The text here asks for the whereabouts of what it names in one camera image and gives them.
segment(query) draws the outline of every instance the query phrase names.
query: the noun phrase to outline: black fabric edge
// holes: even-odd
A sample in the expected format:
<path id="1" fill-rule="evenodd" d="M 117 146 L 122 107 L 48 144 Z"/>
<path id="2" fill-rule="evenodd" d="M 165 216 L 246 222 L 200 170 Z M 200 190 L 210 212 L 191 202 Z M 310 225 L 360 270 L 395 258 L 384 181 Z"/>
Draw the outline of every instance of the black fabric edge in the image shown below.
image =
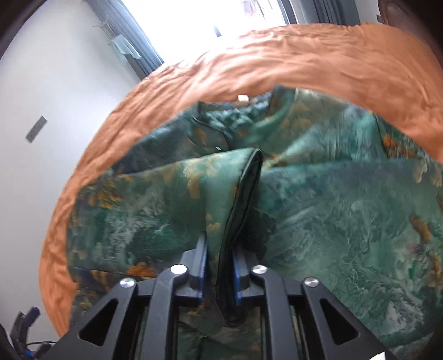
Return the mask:
<path id="1" fill-rule="evenodd" d="M 263 153 L 254 149 L 244 166 L 243 173 L 239 177 L 237 193 L 233 201 L 232 209 L 226 223 L 225 232 L 220 248 L 218 262 L 218 274 L 216 289 L 216 301 L 225 322 L 230 327 L 235 327 L 246 320 L 247 312 L 238 307 L 233 292 L 232 257 L 229 256 L 232 247 L 237 240 L 251 208 L 251 199 L 254 196 L 261 173 Z"/>

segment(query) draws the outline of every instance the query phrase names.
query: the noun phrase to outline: wrinkled fabric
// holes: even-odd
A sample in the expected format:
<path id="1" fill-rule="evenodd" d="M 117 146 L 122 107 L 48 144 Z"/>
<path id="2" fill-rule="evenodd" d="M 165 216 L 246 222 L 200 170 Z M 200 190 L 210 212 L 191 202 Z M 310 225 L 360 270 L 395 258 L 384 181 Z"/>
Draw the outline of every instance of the wrinkled fabric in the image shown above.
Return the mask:
<path id="1" fill-rule="evenodd" d="M 161 67 L 110 114 L 54 209 L 39 285 L 60 336 L 68 330 L 77 291 L 68 272 L 66 228 L 78 192 L 139 139 L 197 101 L 232 102 L 277 84 L 314 89 L 369 109 L 443 161 L 443 72 L 424 43 L 399 29 L 368 23 L 289 25 L 253 31 L 194 61 Z"/>
<path id="2" fill-rule="evenodd" d="M 245 184 L 259 179 L 261 153 L 255 192 Z M 182 311 L 179 358 L 260 356 L 259 314 L 232 306 L 221 270 L 243 241 L 283 276 L 318 277 L 409 359 L 443 313 L 442 170 L 374 113 L 312 90 L 196 104 L 80 191 L 66 248 L 80 286 L 72 321 L 115 273 L 155 277 L 206 231 L 212 276 L 203 304 Z M 230 215 L 245 220 L 239 236 Z"/>

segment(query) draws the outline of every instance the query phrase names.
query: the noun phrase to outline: cable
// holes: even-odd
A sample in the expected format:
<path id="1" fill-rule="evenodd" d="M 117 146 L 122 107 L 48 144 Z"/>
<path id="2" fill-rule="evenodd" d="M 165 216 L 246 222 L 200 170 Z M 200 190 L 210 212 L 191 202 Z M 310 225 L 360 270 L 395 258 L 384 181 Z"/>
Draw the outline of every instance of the cable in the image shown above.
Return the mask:
<path id="1" fill-rule="evenodd" d="M 56 344 L 57 342 L 56 341 L 36 341 L 36 342 L 33 342 L 33 343 L 26 344 L 26 346 L 35 345 L 35 344 L 43 344 L 43 343 Z"/>

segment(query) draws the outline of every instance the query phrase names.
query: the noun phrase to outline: white label tag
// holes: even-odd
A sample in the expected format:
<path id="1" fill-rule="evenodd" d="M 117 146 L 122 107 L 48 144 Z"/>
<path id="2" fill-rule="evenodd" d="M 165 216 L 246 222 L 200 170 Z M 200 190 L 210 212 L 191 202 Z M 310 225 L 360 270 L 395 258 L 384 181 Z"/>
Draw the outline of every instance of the white label tag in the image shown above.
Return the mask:
<path id="1" fill-rule="evenodd" d="M 370 360 L 386 360 L 385 352 L 383 351 L 380 354 L 377 354 L 376 356 L 374 356 Z"/>
<path id="2" fill-rule="evenodd" d="M 237 103 L 240 106 L 249 105 L 249 96 L 248 95 L 238 95 Z"/>

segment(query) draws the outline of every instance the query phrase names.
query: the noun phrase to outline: window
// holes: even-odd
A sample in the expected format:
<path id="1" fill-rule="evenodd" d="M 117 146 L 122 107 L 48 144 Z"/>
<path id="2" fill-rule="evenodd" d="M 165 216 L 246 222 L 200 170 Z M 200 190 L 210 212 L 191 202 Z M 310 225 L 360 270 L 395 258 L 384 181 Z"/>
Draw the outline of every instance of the window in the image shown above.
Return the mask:
<path id="1" fill-rule="evenodd" d="M 165 63 L 250 30 L 285 25 L 278 0 L 123 0 Z"/>

